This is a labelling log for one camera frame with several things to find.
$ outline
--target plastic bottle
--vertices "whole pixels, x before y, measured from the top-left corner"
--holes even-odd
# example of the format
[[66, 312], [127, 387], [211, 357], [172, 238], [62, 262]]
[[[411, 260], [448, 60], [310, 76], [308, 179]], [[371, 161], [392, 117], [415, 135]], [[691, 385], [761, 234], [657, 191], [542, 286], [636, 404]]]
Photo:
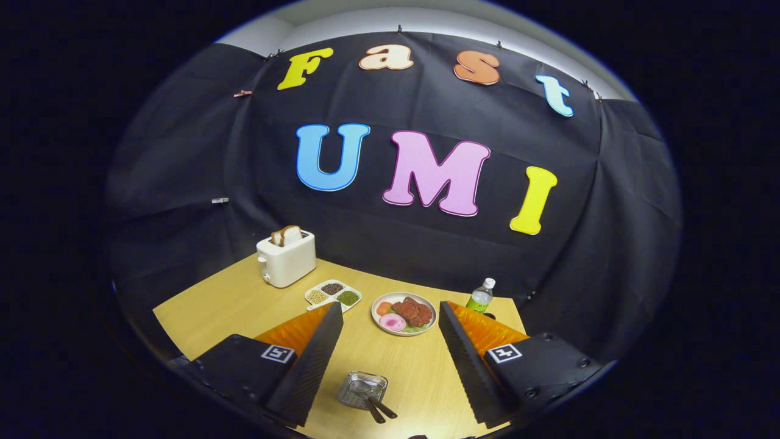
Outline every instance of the plastic bottle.
[[474, 290], [469, 298], [469, 303], [466, 304], [468, 309], [473, 309], [480, 314], [485, 312], [490, 302], [493, 300], [493, 287], [495, 286], [495, 280], [490, 277], [485, 279], [482, 286]]

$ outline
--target letter m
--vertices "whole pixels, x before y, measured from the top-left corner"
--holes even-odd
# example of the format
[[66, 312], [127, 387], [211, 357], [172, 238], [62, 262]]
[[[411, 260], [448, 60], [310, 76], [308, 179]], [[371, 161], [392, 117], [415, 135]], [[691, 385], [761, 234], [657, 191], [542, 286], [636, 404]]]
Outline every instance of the letter m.
[[398, 145], [395, 175], [392, 186], [382, 199], [390, 204], [411, 205], [414, 195], [410, 192], [412, 177], [420, 193], [423, 206], [433, 204], [436, 197], [449, 183], [447, 196], [439, 202], [444, 212], [458, 216], [475, 216], [477, 184], [482, 163], [490, 157], [490, 149], [471, 141], [458, 143], [444, 162], [439, 164], [431, 143], [425, 134], [416, 131], [396, 131], [392, 140]]

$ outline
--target peach letter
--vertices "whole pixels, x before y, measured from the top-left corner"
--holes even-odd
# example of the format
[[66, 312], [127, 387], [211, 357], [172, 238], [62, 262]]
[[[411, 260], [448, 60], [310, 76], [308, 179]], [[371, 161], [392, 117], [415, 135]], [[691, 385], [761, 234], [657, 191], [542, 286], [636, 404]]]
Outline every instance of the peach letter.
[[404, 70], [410, 68], [414, 61], [409, 57], [412, 49], [402, 45], [382, 45], [366, 50], [367, 57], [360, 60], [358, 65], [364, 70]]
[[498, 70], [493, 68], [499, 65], [498, 58], [493, 55], [466, 50], [458, 54], [455, 76], [478, 84], [492, 85], [501, 79]]
[[536, 166], [528, 166], [526, 175], [529, 182], [526, 199], [523, 201], [520, 213], [509, 221], [509, 228], [515, 232], [535, 235], [541, 231], [539, 223], [541, 212], [544, 210], [550, 189], [558, 184], [558, 178], [552, 172]]
[[276, 87], [277, 90], [285, 88], [298, 87], [306, 82], [303, 72], [312, 74], [320, 66], [320, 57], [327, 58], [333, 55], [332, 48], [321, 48], [313, 52], [306, 52], [300, 55], [290, 57], [290, 67], [287, 69], [287, 75], [282, 83]]
[[458, 216], [475, 216], [477, 184], [482, 163], [490, 157], [490, 149], [471, 141], [455, 145], [444, 162], [438, 164], [431, 143], [425, 134], [416, 131], [396, 131], [392, 141], [398, 145], [392, 186], [382, 199], [390, 204], [410, 205], [414, 195], [409, 191], [412, 176], [417, 183], [423, 206], [433, 204], [449, 183], [447, 196], [439, 202], [444, 212]]

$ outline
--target black fabric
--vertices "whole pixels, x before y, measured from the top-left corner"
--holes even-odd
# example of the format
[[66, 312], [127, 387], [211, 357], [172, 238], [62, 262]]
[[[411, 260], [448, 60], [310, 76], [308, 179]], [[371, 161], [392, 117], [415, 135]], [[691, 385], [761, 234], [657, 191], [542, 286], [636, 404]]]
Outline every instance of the black fabric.
[[[410, 47], [414, 66], [361, 70], [365, 51], [384, 44]], [[291, 56], [326, 47], [333, 56], [305, 84], [277, 90]], [[458, 79], [452, 67], [463, 50], [499, 58], [501, 80]], [[573, 117], [550, 107], [537, 74], [569, 90]], [[233, 98], [242, 89], [253, 94]], [[333, 172], [344, 123], [370, 127], [355, 180], [341, 191], [310, 189], [296, 172], [296, 130], [330, 128], [321, 168]], [[382, 200], [397, 130], [426, 134], [439, 162], [461, 141], [490, 148], [476, 216], [423, 207], [414, 183], [412, 205]], [[362, 34], [265, 61], [212, 45], [154, 93], [117, 151], [108, 179], [116, 283], [151, 322], [151, 308], [294, 223], [316, 235], [318, 257], [380, 276], [464, 292], [493, 277], [496, 295], [522, 306], [529, 334], [556, 332], [607, 361], [651, 319], [676, 259], [679, 189], [660, 139], [640, 105], [600, 103], [579, 78], [465, 38]], [[528, 166], [558, 177], [534, 236], [509, 229]], [[211, 204], [222, 197], [229, 202]]]

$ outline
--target meat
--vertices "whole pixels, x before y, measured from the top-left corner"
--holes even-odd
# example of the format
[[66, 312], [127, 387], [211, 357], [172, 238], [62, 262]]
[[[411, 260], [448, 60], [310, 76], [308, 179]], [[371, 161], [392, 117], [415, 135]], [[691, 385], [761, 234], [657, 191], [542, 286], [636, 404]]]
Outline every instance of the meat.
[[411, 297], [406, 297], [403, 302], [394, 303], [391, 308], [412, 327], [427, 325], [433, 317], [433, 313], [427, 306]]

